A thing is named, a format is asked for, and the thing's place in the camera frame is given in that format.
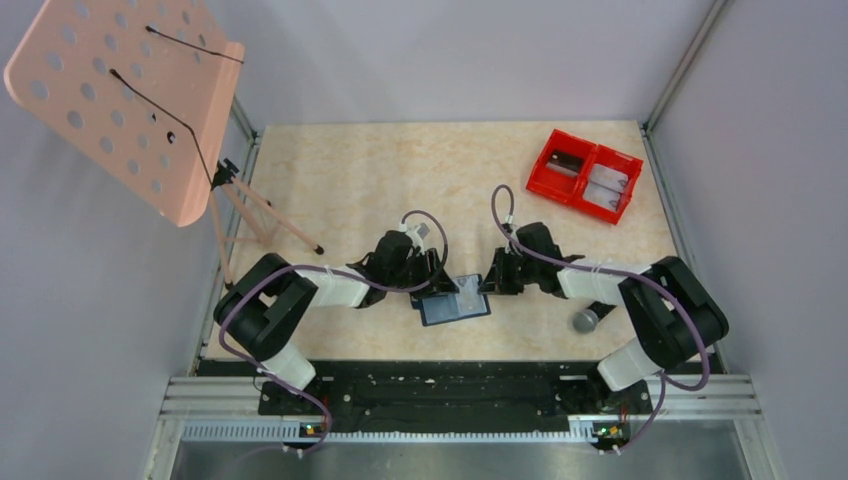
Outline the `blue leather card holder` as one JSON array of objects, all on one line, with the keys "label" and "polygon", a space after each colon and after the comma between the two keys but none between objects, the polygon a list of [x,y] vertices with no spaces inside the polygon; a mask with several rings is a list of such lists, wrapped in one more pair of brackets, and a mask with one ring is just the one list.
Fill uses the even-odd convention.
[{"label": "blue leather card holder", "polygon": [[[458,277],[453,278],[453,282],[458,289],[456,284],[457,278]],[[462,316],[459,313],[457,306],[458,291],[456,293],[434,296],[422,300],[412,300],[411,307],[419,313],[421,324],[424,327],[440,326],[457,321],[484,317],[491,314],[488,296],[483,294],[487,298],[488,311],[483,315]]]}]

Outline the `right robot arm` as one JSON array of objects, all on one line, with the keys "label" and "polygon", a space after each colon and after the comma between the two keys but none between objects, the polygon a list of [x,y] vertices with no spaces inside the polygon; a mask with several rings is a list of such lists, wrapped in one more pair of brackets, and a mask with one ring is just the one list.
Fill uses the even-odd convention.
[{"label": "right robot arm", "polygon": [[518,295],[535,285],[557,298],[627,312],[634,339],[603,358],[586,385],[589,404],[600,412],[614,411],[626,400],[627,388],[702,355],[729,332],[725,314],[676,256],[652,264],[603,263],[562,256],[541,222],[503,223],[499,229],[508,243],[496,249],[482,293]]}]

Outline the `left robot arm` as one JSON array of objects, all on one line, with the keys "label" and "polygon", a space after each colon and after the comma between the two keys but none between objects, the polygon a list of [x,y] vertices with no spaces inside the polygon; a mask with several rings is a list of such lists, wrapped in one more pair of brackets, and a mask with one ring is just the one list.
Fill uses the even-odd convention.
[{"label": "left robot arm", "polygon": [[457,294],[459,288],[444,271],[437,250],[423,246],[421,234],[389,230],[361,260],[335,269],[293,269],[276,253],[264,255],[227,287],[213,319],[259,363],[260,373],[285,382],[283,401],[303,414],[314,410],[321,397],[313,380],[315,368],[292,341],[306,312],[368,308],[389,292],[423,301]]}]

